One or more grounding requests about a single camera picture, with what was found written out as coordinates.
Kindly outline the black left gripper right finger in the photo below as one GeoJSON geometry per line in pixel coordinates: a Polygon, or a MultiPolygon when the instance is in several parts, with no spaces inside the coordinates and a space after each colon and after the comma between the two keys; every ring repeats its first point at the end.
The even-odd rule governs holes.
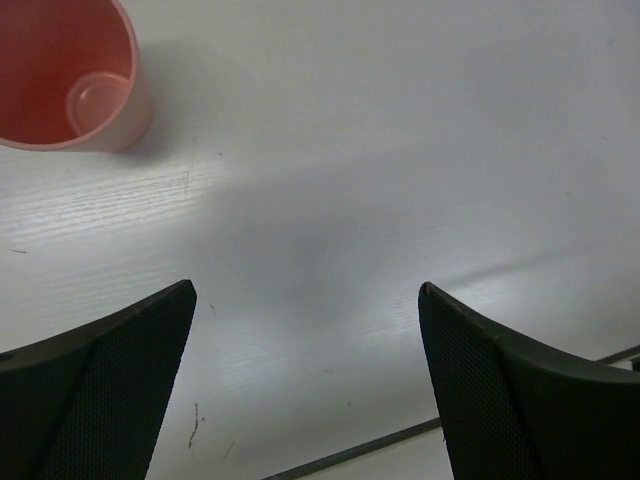
{"type": "Polygon", "coordinates": [[[638,372],[543,344],[431,283],[418,309],[455,478],[638,478],[638,372]]]}

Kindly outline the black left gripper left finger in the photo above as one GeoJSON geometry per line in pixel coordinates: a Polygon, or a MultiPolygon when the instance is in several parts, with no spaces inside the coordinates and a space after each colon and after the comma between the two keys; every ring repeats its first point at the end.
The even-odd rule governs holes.
{"type": "Polygon", "coordinates": [[[181,280],[2,353],[2,478],[145,478],[196,302],[181,280]]]}

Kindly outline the red plastic cup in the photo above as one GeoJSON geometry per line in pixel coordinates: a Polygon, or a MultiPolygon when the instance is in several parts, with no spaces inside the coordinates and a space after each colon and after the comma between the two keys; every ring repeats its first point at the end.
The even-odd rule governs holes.
{"type": "Polygon", "coordinates": [[[1,143],[118,152],[153,118],[132,23],[118,1],[1,4],[1,143]]]}

